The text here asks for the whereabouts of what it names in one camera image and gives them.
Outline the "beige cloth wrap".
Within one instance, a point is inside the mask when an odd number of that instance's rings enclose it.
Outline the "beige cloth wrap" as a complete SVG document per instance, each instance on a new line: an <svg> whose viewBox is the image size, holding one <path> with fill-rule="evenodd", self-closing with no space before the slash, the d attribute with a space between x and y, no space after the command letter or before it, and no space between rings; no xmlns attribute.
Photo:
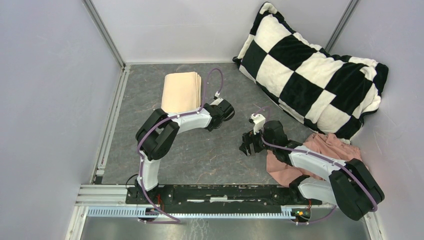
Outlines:
<svg viewBox="0 0 424 240"><path fill-rule="evenodd" d="M202 78L195 72L170 73L164 78L161 109L166 113L192 112L201 106Z"/></svg>

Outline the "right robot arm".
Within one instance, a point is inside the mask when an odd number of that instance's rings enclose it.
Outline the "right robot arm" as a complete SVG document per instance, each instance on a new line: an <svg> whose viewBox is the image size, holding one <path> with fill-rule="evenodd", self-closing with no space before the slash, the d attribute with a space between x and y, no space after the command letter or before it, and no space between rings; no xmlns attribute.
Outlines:
<svg viewBox="0 0 424 240"><path fill-rule="evenodd" d="M239 150L245 155L271 151L278 163L303 169L316 175L302 174L288 183L289 199L302 204L319 200L338 207L347 217L360 220L375 212L385 194L367 167L359 159L349 161L325 156L291 140L280 121L271 120L262 129L255 127L241 137Z"/></svg>

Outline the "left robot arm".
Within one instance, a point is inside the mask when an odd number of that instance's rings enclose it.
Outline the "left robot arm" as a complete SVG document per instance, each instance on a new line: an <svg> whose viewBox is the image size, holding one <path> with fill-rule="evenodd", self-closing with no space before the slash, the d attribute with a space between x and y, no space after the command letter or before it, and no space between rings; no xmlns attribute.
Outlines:
<svg viewBox="0 0 424 240"><path fill-rule="evenodd" d="M167 113L161 108L154 110L135 135L136 152L140 156L137 177L139 199L145 204L156 200L160 162L170 151L178 134L194 129L211 132L234 115L234 107L222 98L187 112Z"/></svg>

